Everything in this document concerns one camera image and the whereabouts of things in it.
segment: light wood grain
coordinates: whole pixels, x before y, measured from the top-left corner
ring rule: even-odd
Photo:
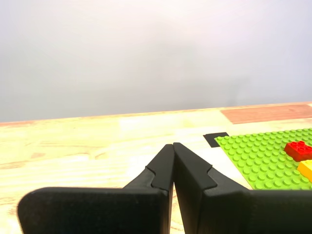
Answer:
[[[225,109],[1,123],[0,234],[21,234],[16,207],[26,193],[47,186],[122,188],[165,144],[173,142],[181,142],[217,170],[250,188],[224,152],[210,148],[204,134],[312,127],[312,119],[305,116],[232,124],[221,112]],[[171,233],[184,233],[175,192]]]

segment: wooden tabletop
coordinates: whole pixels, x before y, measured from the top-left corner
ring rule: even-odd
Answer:
[[[203,135],[312,127],[312,102],[0,123],[0,234],[20,234],[17,204],[48,186],[122,188],[168,143],[181,142],[250,188]],[[174,191],[171,233],[183,225]]]

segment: yellow lego brick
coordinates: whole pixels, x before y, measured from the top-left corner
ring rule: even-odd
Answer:
[[[301,161],[297,170],[312,182],[312,160]]]

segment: black square marker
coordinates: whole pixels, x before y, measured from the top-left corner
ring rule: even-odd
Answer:
[[[211,146],[211,148],[220,147],[218,142],[216,142],[216,140],[215,140],[216,137],[226,137],[226,136],[229,136],[229,134],[227,134],[226,132],[224,132],[224,133],[210,133],[210,134],[204,135],[206,141]]]

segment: lego brick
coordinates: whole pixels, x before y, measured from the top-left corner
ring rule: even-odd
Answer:
[[[297,170],[299,163],[284,151],[291,141],[312,144],[312,128],[225,136],[216,141],[253,189],[312,189]]]
[[[301,161],[297,170],[312,182],[312,160]]]
[[[248,190],[182,144],[175,148],[175,188],[185,234],[312,233],[312,191]],[[198,181],[213,181],[203,189]]]
[[[218,142],[216,142],[215,138],[225,137],[225,136],[229,136],[229,135],[226,132],[224,132],[224,133],[210,133],[210,134],[204,135],[206,141],[208,142],[208,144],[210,145],[211,148],[220,147]]]
[[[312,159],[312,147],[304,141],[293,141],[286,144],[284,151],[296,162]]]
[[[123,189],[42,188],[18,205],[24,234],[168,234],[173,145],[165,147]]]

